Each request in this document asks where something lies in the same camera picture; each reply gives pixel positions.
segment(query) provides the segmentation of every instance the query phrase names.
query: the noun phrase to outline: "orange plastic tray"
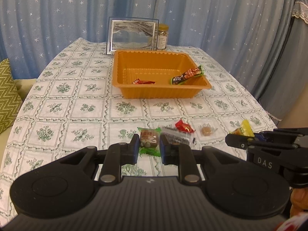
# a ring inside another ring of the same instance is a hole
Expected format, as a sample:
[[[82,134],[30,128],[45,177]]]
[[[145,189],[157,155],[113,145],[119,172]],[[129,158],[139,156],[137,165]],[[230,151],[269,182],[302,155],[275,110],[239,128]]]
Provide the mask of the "orange plastic tray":
[[[170,80],[197,65],[188,54],[166,51],[117,50],[114,56],[112,84],[124,98],[191,98],[212,86],[204,75],[190,78],[184,85]],[[136,79],[155,84],[132,84]]]

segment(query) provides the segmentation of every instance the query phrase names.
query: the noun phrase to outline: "yellow candy wrapper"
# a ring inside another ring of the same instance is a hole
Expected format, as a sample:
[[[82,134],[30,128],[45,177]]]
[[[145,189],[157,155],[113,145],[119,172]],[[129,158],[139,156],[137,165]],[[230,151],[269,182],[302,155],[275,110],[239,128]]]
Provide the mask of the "yellow candy wrapper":
[[[252,131],[248,120],[242,121],[241,126],[238,127],[236,130],[230,132],[230,134],[254,137],[254,132]]]

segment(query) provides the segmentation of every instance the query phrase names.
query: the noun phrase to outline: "tablecloth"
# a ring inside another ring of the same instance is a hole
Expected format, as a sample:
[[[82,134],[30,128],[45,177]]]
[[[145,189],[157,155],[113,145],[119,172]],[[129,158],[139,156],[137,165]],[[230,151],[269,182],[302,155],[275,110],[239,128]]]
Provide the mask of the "tablecloth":
[[[137,127],[156,128],[182,118],[196,129],[192,147],[214,146],[245,159],[243,150],[225,144],[224,137],[248,119],[255,132],[275,125],[252,95],[221,65],[199,48],[168,46],[168,51],[188,53],[202,65],[212,88],[191,99],[124,99],[112,86],[113,56],[105,55],[106,43],[82,38],[70,44],[44,69],[28,94],[10,134],[0,172],[0,222],[16,211],[9,197],[18,176],[86,146],[107,149],[129,142]],[[212,135],[202,136],[209,126]],[[170,176],[177,167],[161,159],[138,157],[124,165],[123,175]]]

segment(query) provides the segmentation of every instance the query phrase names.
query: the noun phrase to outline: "gold jar lid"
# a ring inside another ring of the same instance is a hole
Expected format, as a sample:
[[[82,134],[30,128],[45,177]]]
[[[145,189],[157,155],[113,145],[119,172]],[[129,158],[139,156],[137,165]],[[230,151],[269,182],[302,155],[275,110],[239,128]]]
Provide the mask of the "gold jar lid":
[[[158,25],[158,30],[160,30],[160,31],[168,31],[169,30],[169,26],[167,24],[160,23]]]

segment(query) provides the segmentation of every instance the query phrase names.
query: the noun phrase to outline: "red candy wrapper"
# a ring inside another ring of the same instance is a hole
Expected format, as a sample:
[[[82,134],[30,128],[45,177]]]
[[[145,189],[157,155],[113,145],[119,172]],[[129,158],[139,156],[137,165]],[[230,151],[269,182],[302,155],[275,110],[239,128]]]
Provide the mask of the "red candy wrapper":
[[[193,133],[193,132],[194,132],[193,128],[192,128],[189,124],[184,123],[184,122],[182,121],[182,119],[179,120],[179,121],[175,124],[175,127],[176,127],[179,131],[182,131],[182,132],[186,132],[186,133]]]
[[[299,213],[280,224],[274,231],[306,231],[308,228],[308,213]]]
[[[132,84],[154,84],[155,82],[152,81],[141,81],[139,79],[132,82]]]

